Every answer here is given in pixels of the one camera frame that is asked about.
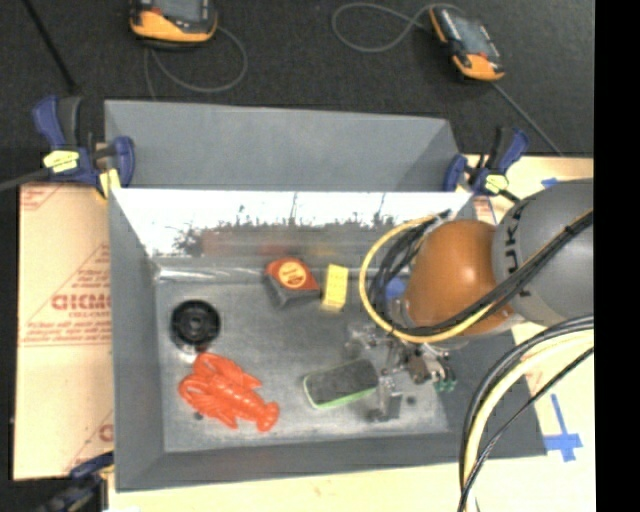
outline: tape measure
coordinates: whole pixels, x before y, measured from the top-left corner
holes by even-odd
[[[278,306],[319,298],[322,291],[309,267],[300,259],[281,258],[269,263],[264,275]]]

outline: black cable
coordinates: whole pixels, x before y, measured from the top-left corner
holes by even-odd
[[[389,282],[416,256],[420,247],[418,242],[426,232],[434,224],[446,219],[450,214],[451,210],[445,210],[434,216],[434,218],[406,230],[385,254],[368,289],[369,301],[383,318],[388,320],[388,315],[386,314],[386,288]]]
[[[569,241],[571,241],[576,235],[581,233],[584,229],[593,224],[593,210],[587,211],[577,220],[565,227],[555,238],[547,242],[545,246],[532,258],[530,258],[524,265],[522,265],[516,272],[511,274],[507,279],[497,285],[492,291],[478,299],[476,302],[466,307],[453,317],[444,320],[438,324],[432,326],[419,326],[412,328],[404,328],[401,326],[394,326],[397,332],[409,334],[411,336],[429,336],[437,334],[458,325],[460,322],[468,319],[470,316],[476,314],[478,311],[491,305],[491,307],[484,313],[484,315],[478,319],[480,321],[483,318],[490,316],[498,311],[506,303],[509,302],[517,293],[519,293],[547,264],[547,262],[564,247]]]
[[[56,61],[58,69],[60,70],[60,73],[62,73],[62,76],[64,77],[64,80],[67,84],[67,92],[70,95],[77,94],[80,87],[72,78],[71,73],[69,73],[69,70],[67,69],[67,66],[64,63],[64,60],[58,53],[58,49],[56,48],[56,46],[53,44],[53,41],[51,40],[51,37],[49,36],[47,29],[42,23],[40,16],[38,16],[38,12],[35,10],[30,0],[22,0],[22,3],[24,4],[25,8],[29,12],[29,16],[31,16],[31,19],[33,20],[36,27],[38,28],[38,32],[40,32],[40,37],[42,37],[42,40],[47,45],[47,48],[49,49],[49,52],[51,53],[53,60]]]
[[[464,454],[467,450],[467,441],[469,432],[474,418],[476,417],[478,410],[482,407],[486,396],[490,393],[495,384],[502,378],[502,376],[511,370],[522,358],[524,354],[539,345],[552,338],[560,336],[566,336],[568,334],[592,329],[594,327],[595,317],[594,315],[585,315],[577,318],[572,318],[564,322],[558,323],[554,326],[548,327],[544,331],[532,336],[531,338],[523,341],[522,343],[513,347],[510,351],[504,354],[491,369],[486,373],[480,384],[476,387],[476,390],[469,401],[467,413],[465,415],[464,423],[462,426],[462,442],[460,445],[460,461],[464,460]],[[464,469],[462,465],[460,467],[460,485],[463,485],[464,481]]]
[[[487,459],[489,458],[489,455],[491,453],[491,451],[493,450],[493,448],[495,447],[496,443],[500,440],[500,438],[502,437],[502,435],[507,431],[507,429],[527,410],[529,409],[540,397],[542,397],[549,389],[551,389],[552,386],[554,386],[555,384],[557,384],[561,379],[563,379],[564,377],[566,377],[567,374],[569,374],[569,372],[573,371],[578,365],[580,365],[582,362],[584,362],[589,356],[591,356],[594,353],[594,348],[591,347],[590,349],[586,350],[585,352],[583,352],[580,356],[578,356],[576,359],[574,359],[571,363],[569,363],[567,366],[565,366],[560,372],[558,372],[549,382],[547,382],[547,384],[545,384],[535,395],[533,395],[529,400],[527,400],[527,402],[518,410],[518,412],[516,412],[496,433],[495,435],[489,440],[489,442],[487,443],[487,445],[485,446],[485,448],[482,450],[482,452],[479,454],[479,456],[476,459],[476,462],[473,466],[473,468],[471,469],[471,472],[469,473],[469,477],[467,478],[467,481],[465,483],[465,485],[462,488],[461,491],[461,496],[460,496],[460,501],[458,503],[458,512],[464,512],[464,508],[466,506],[467,500],[469,498],[469,493],[471,492],[471,489],[473,487],[473,484],[475,483],[480,470],[482,469],[484,463],[487,461]]]
[[[218,86],[214,86],[214,87],[200,87],[197,85],[193,85],[190,84],[188,82],[185,82],[184,80],[181,80],[180,78],[178,78],[177,76],[175,76],[173,73],[171,73],[167,67],[163,64],[163,62],[160,60],[160,57],[158,56],[157,52],[151,48],[145,48],[145,52],[144,52],[144,76],[145,76],[145,80],[147,82],[147,89],[149,91],[149,94],[151,96],[151,98],[153,98],[154,100],[156,99],[156,93],[155,90],[153,89],[153,85],[151,83],[151,77],[149,75],[149,55],[151,55],[151,57],[153,57],[153,60],[156,64],[156,66],[158,66],[158,69],[160,69],[160,71],[167,77],[169,78],[169,80],[171,80],[172,82],[174,82],[176,85],[182,87],[183,89],[187,89],[189,91],[192,92],[197,92],[197,93],[202,93],[202,94],[214,94],[214,93],[219,93],[219,92],[225,92],[228,91],[229,89],[235,87],[240,81],[242,81],[242,79],[244,78],[244,76],[247,74],[247,70],[249,69],[249,58],[247,56],[247,51],[244,47],[244,44],[242,44],[242,41],[240,41],[240,39],[238,39],[235,35],[233,35],[231,32],[229,32],[228,30],[226,30],[223,27],[218,27],[217,30],[221,33],[223,33],[224,35],[226,35],[229,39],[231,39],[231,41],[236,45],[236,47],[238,48],[238,50],[240,51],[241,55],[242,55],[242,68],[240,70],[240,72],[238,73],[238,75],[236,76],[236,78],[234,78],[233,80],[231,80],[230,82],[226,83],[226,84],[222,84],[222,85],[218,85]]]
[[[458,10],[461,13],[464,14],[464,11],[462,11],[462,9],[456,7],[455,5],[436,3],[436,4],[430,4],[430,5],[426,5],[425,7],[422,7],[414,16],[410,17],[410,16],[407,16],[405,14],[402,14],[401,12],[397,12],[397,11],[394,11],[392,9],[389,9],[387,7],[383,7],[383,6],[380,6],[380,5],[377,5],[377,4],[364,3],[364,2],[353,2],[353,3],[350,3],[350,4],[345,4],[345,5],[341,6],[340,8],[338,8],[336,11],[334,11],[333,16],[331,17],[331,28],[333,30],[334,35],[342,43],[344,43],[346,46],[348,46],[352,50],[359,51],[361,53],[379,53],[379,52],[384,52],[384,51],[391,50],[392,48],[395,48],[407,36],[407,34],[409,33],[409,31],[411,30],[411,28],[413,26],[416,26],[416,27],[418,27],[418,28],[420,28],[422,30],[427,31],[427,27],[425,27],[421,23],[418,23],[417,20],[418,20],[418,18],[420,16],[422,16],[422,14],[424,12],[426,12],[427,10],[429,10],[432,7],[448,7],[450,9],[456,9],[456,10]],[[388,44],[385,44],[385,45],[382,45],[382,46],[376,46],[376,47],[366,47],[366,46],[356,45],[356,44],[351,43],[350,41],[348,41],[340,33],[340,31],[338,30],[338,26],[337,26],[338,16],[345,10],[355,9],[355,8],[368,8],[368,9],[378,10],[378,11],[384,12],[386,14],[390,14],[392,16],[395,16],[397,18],[400,18],[400,19],[403,19],[403,20],[407,21],[407,25],[404,28],[404,30],[398,35],[398,37],[396,37],[393,41],[391,41]],[[553,143],[553,141],[551,141],[551,139],[547,136],[547,134],[544,133],[544,131],[542,131],[542,129],[536,124],[536,122],[524,111],[524,109],[522,107],[520,107],[520,105],[518,105],[504,91],[504,89],[499,87],[495,82],[491,82],[491,85],[507,101],[507,103],[520,116],[522,116],[525,119],[525,121],[527,121],[527,123],[529,123],[531,125],[531,127],[536,131],[536,133],[549,145],[549,147],[551,147],[551,149],[553,149],[553,151],[555,153],[557,153],[558,156],[564,156],[563,153],[558,149],[558,147]]]

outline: yellow block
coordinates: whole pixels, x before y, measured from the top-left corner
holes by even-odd
[[[327,267],[327,282],[322,307],[333,311],[340,311],[347,302],[349,288],[349,269],[340,265],[330,264]]]

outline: blue tape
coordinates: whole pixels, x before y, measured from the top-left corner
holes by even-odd
[[[560,410],[560,403],[558,402],[558,397],[555,394],[551,395],[551,401],[553,402],[553,409],[555,410],[556,418],[558,418],[558,423],[560,424],[561,434],[544,436],[544,445],[547,451],[559,450],[564,462],[576,460],[574,450],[576,448],[582,448],[580,436],[578,434],[569,434],[567,431],[567,426],[564,423],[562,411]]]

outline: white cable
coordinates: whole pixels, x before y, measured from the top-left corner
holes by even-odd
[[[582,345],[587,345],[587,348],[592,347],[594,344],[593,332],[593,329],[589,329],[580,333],[571,333],[565,336],[551,338],[541,343],[539,346],[532,349],[532,352],[534,353],[531,356],[519,363],[509,373],[502,377],[500,381],[498,381],[491,392],[487,395],[487,398],[481,407],[478,409],[471,429],[469,430],[467,449],[464,454],[463,485],[467,482],[477,460],[478,447],[480,446],[480,441],[487,421],[504,394],[516,383],[518,379],[520,379],[532,367],[539,365],[541,362],[546,361],[547,359],[568,349],[581,347]],[[467,505],[465,507],[466,512],[477,512],[478,510],[472,493],[473,491],[469,492]]]

